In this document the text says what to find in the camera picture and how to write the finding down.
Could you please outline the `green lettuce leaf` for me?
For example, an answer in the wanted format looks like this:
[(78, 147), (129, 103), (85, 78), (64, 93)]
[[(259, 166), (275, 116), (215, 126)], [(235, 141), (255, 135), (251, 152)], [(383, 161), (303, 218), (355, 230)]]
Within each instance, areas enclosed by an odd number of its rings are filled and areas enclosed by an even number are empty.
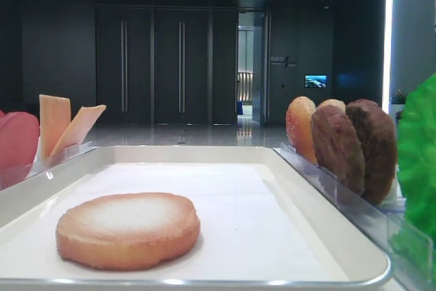
[(398, 128), (397, 178), (405, 197), (406, 229), (392, 246), (435, 278), (435, 76), (407, 96)]

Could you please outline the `brown meat patty front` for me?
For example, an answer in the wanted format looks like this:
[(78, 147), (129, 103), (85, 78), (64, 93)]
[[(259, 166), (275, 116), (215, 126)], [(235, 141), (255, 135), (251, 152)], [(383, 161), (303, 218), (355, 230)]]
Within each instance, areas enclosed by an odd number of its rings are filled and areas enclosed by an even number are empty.
[(318, 108), (311, 117), (317, 164), (357, 195), (364, 191), (364, 155), (356, 129), (338, 106)]

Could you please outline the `brown meat patty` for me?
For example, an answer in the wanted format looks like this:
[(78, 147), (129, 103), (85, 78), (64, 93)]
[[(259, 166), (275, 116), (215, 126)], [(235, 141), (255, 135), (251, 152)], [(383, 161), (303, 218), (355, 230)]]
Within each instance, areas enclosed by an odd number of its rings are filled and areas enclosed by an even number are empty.
[(358, 99), (345, 112), (356, 129), (364, 155), (364, 191), (370, 204), (381, 203), (389, 194), (398, 159), (395, 126), (377, 103)]
[(318, 108), (311, 117), (317, 164), (357, 195), (364, 191), (364, 155), (356, 129), (338, 106)]

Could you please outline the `round bread slice on tray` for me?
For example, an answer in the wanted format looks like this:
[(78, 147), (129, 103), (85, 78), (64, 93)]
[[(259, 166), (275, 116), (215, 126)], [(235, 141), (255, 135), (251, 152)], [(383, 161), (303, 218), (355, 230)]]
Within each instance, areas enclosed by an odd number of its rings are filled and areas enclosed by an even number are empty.
[(169, 193), (114, 194), (68, 209), (59, 255), (95, 269), (136, 271), (186, 254), (200, 235), (193, 202)]

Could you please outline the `leaning cheese slice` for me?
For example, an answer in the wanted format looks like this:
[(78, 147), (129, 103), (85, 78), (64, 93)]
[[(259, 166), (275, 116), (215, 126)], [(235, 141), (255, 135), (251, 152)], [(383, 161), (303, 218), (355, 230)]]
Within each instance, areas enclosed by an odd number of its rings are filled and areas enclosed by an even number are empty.
[(106, 105), (81, 107), (57, 141), (50, 156), (70, 146), (80, 145), (105, 109)]

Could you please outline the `brown meat patty rear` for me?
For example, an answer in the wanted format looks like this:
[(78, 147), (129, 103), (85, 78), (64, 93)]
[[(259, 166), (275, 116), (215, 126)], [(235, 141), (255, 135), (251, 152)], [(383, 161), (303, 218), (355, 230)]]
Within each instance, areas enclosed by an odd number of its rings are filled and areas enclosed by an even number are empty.
[(395, 126), (377, 103), (358, 99), (345, 112), (356, 129), (364, 155), (364, 191), (370, 204), (381, 203), (389, 194), (398, 159)]

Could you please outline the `upright cheese slice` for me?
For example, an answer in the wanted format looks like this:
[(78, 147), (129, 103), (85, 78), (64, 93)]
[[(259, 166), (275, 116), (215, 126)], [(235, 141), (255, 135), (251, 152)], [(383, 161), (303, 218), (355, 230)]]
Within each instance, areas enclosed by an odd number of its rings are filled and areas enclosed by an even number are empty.
[(71, 122), (70, 99), (39, 95), (40, 101), (40, 155), (50, 156), (63, 132)]

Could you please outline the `red tomato slice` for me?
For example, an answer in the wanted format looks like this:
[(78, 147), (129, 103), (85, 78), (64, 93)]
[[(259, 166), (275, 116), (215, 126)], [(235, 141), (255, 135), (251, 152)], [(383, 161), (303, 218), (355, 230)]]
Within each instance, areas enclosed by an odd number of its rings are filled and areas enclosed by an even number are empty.
[(40, 137), (37, 117), (9, 112), (1, 117), (1, 170), (33, 163)]

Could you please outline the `orange bun slice front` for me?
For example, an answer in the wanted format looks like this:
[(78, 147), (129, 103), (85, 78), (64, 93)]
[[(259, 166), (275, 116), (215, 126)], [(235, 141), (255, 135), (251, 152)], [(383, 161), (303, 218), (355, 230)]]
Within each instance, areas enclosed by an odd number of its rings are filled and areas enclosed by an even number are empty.
[(311, 117), (316, 107), (308, 97), (295, 98), (286, 111), (286, 133), (296, 152), (312, 164), (316, 164), (313, 138), (311, 132)]

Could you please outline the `tan bun slice behind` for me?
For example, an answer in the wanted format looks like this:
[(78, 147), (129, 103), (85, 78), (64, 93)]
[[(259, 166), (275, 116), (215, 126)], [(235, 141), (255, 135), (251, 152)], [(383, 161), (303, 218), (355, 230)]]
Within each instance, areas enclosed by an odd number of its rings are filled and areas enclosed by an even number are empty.
[(346, 105), (343, 101), (338, 99), (327, 99), (323, 101), (321, 104), (317, 106), (317, 109), (323, 108), (325, 106), (336, 106), (339, 108), (342, 112), (345, 112)]

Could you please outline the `potted plant with flowers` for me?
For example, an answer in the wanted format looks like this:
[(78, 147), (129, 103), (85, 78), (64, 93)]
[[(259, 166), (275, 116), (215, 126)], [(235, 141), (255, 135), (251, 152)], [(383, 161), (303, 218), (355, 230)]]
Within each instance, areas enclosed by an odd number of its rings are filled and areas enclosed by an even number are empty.
[(403, 105), (406, 102), (408, 93), (406, 91), (402, 91), (400, 89), (394, 91), (390, 96), (391, 104)]

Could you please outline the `clear acrylic left rack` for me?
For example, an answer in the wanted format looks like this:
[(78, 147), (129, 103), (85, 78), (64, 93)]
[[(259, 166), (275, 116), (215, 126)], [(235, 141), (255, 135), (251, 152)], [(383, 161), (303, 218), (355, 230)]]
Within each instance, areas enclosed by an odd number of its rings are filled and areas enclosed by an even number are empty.
[(21, 183), (25, 179), (28, 179), (36, 174), (51, 170), (55, 166), (82, 155), (83, 153), (86, 153), (92, 149), (92, 142), (89, 141), (81, 145), (68, 147), (56, 155), (47, 157), (46, 159), (41, 159), (33, 162), (32, 164), (8, 168), (7, 170), (1, 171), (1, 190)]

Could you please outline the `clear acrylic rack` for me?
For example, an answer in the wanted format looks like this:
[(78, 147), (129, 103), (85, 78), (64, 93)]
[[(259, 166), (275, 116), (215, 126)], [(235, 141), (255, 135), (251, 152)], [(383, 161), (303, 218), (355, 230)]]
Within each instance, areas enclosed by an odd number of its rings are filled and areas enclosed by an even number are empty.
[(435, 289), (433, 240), (405, 220), (401, 200), (371, 205), (337, 181), (333, 173), (307, 161), (282, 143), (279, 154), (340, 213), (393, 259), (394, 277), (406, 290)]
[(25, 179), (28, 179), (36, 174), (51, 170), (55, 166), (82, 155), (83, 153), (86, 153), (92, 149), (92, 142), (89, 141), (81, 145), (68, 147), (56, 155), (47, 157), (46, 159), (41, 159), (33, 162), (32, 164), (8, 168), (7, 170), (1, 171), (1, 190), (21, 183)]

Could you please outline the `clear acrylic right rack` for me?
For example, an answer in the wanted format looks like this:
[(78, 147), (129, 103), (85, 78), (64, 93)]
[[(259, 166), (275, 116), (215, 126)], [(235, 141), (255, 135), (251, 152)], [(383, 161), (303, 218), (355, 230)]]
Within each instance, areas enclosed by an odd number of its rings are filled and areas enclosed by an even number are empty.
[(279, 154), (340, 213), (393, 259), (394, 277), (406, 290), (435, 289), (433, 240), (405, 220), (401, 200), (371, 205), (337, 181), (333, 173), (307, 161), (282, 143)]

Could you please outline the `small wall screen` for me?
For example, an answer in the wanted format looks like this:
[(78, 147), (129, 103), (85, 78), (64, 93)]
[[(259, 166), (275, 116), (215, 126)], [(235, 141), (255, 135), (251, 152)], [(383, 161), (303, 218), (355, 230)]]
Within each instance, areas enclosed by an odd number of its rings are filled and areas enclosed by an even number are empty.
[(305, 88), (325, 89), (327, 85), (326, 75), (305, 75)]

